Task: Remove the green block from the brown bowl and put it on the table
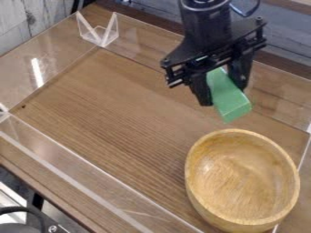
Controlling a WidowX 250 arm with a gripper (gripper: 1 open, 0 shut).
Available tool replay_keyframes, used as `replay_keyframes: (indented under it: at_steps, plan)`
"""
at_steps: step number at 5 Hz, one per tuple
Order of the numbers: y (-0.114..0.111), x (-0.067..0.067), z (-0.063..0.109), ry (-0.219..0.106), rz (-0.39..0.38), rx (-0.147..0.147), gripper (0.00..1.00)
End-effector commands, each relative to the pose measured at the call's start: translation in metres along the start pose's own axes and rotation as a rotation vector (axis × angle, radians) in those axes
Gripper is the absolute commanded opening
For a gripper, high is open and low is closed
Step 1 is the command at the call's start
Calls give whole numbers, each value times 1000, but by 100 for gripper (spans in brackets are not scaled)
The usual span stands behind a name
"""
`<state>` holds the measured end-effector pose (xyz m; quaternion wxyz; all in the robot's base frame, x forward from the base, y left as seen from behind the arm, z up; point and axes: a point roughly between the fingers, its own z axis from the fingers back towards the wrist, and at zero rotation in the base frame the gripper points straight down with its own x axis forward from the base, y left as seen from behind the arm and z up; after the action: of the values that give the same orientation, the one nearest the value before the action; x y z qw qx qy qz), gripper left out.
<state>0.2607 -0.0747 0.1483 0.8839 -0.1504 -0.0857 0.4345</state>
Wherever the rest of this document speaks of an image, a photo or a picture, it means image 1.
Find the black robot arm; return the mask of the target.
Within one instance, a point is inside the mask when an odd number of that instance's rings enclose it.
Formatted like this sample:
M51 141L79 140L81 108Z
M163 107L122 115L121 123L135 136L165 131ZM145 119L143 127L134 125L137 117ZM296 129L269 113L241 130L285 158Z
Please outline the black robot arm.
M179 0L183 41L163 57L169 87L190 87L202 106L213 106L207 75L221 66L243 90L257 51L266 46L266 20L255 9L239 10L233 0Z

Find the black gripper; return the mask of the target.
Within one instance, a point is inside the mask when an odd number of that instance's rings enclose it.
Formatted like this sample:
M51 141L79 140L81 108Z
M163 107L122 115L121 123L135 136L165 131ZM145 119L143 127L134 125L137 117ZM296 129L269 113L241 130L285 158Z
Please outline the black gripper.
M190 85L202 106L213 106L207 74L227 65L229 76L241 90L250 82L254 53L265 47L267 24L262 17L231 21L229 5L181 6L185 38L161 61L167 84Z

